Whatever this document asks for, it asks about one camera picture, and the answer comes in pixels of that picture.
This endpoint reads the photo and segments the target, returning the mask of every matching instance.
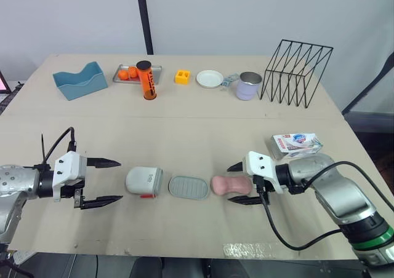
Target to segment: yellow block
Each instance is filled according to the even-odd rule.
[[[190,77],[190,71],[178,70],[175,75],[175,83],[188,84]]]

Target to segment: purple cup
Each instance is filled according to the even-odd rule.
[[[241,73],[239,75],[238,85],[236,86],[236,96],[240,100],[252,100],[259,89],[261,81],[261,76],[255,72]]]

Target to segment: white plate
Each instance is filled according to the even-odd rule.
[[[222,84],[223,75],[221,75],[218,71],[205,70],[197,74],[196,80],[202,87],[213,89]]]

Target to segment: pink sponge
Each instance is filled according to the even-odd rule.
[[[252,192],[252,181],[244,175],[239,177],[223,177],[217,175],[212,178],[211,186],[213,192],[220,196],[231,192],[237,192],[244,195]]]

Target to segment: white wall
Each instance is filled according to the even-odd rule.
[[[333,46],[323,84],[340,109],[394,51],[394,0],[147,3],[156,54],[271,55],[282,38]]]
[[[145,54],[137,0],[0,0],[0,70],[26,80],[49,54]]]

